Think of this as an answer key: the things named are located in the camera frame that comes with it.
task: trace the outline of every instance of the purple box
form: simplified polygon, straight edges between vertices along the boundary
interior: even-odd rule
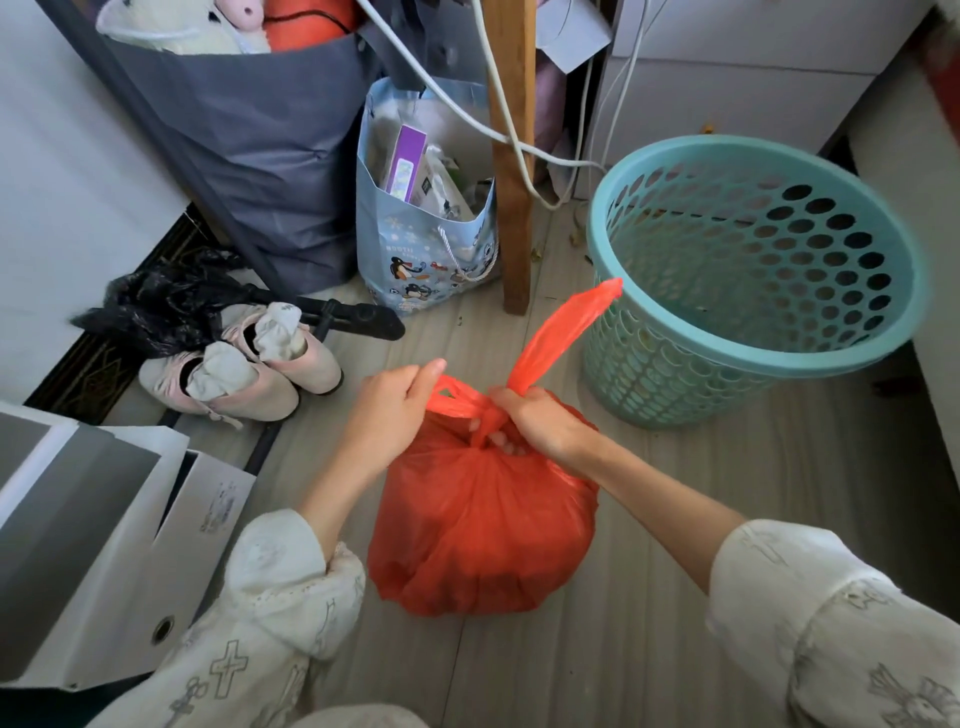
[[[396,136],[387,176],[381,185],[388,195],[405,203],[410,202],[425,149],[426,134],[403,124]]]

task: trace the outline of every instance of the gift bag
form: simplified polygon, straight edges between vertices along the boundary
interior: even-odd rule
[[[622,289],[622,280],[607,280],[562,305],[507,386],[525,394]],[[474,433],[472,418],[481,420]],[[523,455],[506,454],[487,437],[498,429],[523,444],[489,398],[441,377],[417,438],[387,471],[368,553],[382,598],[423,616],[520,612],[576,571],[593,539],[596,484],[529,445]]]
[[[94,0],[98,10],[103,4]],[[421,56],[421,31],[401,0],[374,4]],[[104,42],[288,287],[311,293],[349,279],[356,272],[353,159],[364,99],[384,70],[416,85],[393,46],[368,23],[298,51],[178,55],[135,44],[135,32],[121,27],[124,17],[118,12],[98,25]]]
[[[489,124],[487,89],[437,79],[478,121]],[[426,133],[458,168],[469,222],[446,219],[380,188],[400,125]],[[398,89],[391,79],[367,94],[356,159],[357,262],[377,303],[399,312],[426,308],[487,279],[497,256],[491,142],[456,116],[431,91]]]

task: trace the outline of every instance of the paper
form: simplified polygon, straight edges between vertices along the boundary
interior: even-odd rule
[[[548,0],[537,9],[537,47],[570,73],[613,40],[607,19],[590,0]]]

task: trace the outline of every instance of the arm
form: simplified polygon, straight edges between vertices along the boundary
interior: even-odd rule
[[[491,391],[526,443],[620,501],[705,592],[724,651],[789,716],[823,728],[960,726],[960,626],[903,595],[833,533],[743,517],[570,415]]]
[[[745,522],[741,515],[587,427],[540,388],[532,388],[525,398],[499,388],[491,396],[535,449],[620,501],[696,585],[709,591],[713,560]]]
[[[251,521],[220,598],[92,728],[285,724],[309,659],[328,660],[360,613],[366,575],[340,529],[364,490],[413,441],[439,359],[368,377],[330,461],[295,510]]]

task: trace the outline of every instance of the red plastic bag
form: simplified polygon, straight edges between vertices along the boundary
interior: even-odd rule
[[[534,334],[507,386],[526,394],[622,289],[620,279],[607,280],[570,298]],[[491,432],[515,442],[519,433],[489,398],[451,376],[441,377],[427,410],[387,471],[368,555],[380,596],[424,616],[538,607],[587,553],[596,484],[529,447],[508,455],[492,446]],[[481,419],[474,433],[472,418]]]

